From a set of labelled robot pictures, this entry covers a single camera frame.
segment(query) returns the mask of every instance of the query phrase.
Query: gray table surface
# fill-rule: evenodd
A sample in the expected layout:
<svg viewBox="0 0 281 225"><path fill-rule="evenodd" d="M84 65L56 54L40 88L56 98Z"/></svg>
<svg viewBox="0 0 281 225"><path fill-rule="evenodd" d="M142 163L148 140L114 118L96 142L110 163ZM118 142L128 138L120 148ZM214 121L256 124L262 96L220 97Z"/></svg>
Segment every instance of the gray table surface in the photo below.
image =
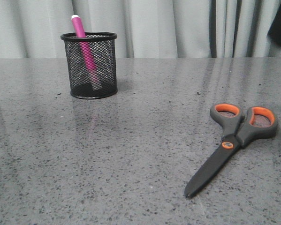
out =
<svg viewBox="0 0 281 225"><path fill-rule="evenodd" d="M0 59L0 224L281 225L281 58L117 59L117 81L83 100L65 59ZM274 110L279 133L185 199L222 102Z"/></svg>

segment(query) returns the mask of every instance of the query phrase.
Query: pink pen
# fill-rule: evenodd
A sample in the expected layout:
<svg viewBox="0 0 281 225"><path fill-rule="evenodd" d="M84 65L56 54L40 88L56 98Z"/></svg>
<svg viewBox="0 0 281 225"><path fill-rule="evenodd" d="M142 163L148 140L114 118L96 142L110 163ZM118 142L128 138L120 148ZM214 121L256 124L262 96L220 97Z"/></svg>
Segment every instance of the pink pen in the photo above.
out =
<svg viewBox="0 0 281 225"><path fill-rule="evenodd" d="M85 38L85 31L82 25L81 18L78 15L73 15L71 17L71 21L76 31L76 36L78 38ZM91 84L93 90L99 90L102 88L101 82L97 76L97 66L93 60L93 56L91 53L90 46L87 42L80 42L80 47L82 50L82 54L84 57L85 65L88 72L91 75Z"/></svg>

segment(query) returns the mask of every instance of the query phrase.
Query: black mesh pen cup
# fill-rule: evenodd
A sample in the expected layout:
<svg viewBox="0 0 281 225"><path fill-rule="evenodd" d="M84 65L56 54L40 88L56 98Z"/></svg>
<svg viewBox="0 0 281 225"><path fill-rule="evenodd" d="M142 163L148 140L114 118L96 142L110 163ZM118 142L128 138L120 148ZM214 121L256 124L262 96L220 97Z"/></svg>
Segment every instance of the black mesh pen cup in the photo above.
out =
<svg viewBox="0 0 281 225"><path fill-rule="evenodd" d="M76 98L96 99L117 92L115 33L86 32L62 34L68 63L70 94Z"/></svg>

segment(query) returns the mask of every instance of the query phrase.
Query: black scissors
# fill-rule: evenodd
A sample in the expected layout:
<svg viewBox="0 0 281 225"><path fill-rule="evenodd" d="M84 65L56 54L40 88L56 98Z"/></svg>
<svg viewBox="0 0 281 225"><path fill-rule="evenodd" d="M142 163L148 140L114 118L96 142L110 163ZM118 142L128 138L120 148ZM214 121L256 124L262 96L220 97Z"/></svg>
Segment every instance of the black scissors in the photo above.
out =
<svg viewBox="0 0 281 225"><path fill-rule="evenodd" d="M249 108L245 117L236 105L217 104L211 107L210 115L223 127L222 143L186 185L186 198L202 190L240 148L255 139L274 137L278 130L274 113L260 106Z"/></svg>

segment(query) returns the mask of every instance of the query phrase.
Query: white curtain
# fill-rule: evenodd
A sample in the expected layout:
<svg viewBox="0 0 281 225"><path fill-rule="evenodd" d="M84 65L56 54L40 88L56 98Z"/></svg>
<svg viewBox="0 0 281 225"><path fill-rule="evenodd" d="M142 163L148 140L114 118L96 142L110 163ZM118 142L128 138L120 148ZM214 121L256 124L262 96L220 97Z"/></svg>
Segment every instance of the white curtain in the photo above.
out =
<svg viewBox="0 0 281 225"><path fill-rule="evenodd" d="M280 56L267 32L281 0L0 0L0 58L65 58L63 33L118 34L117 58Z"/></svg>

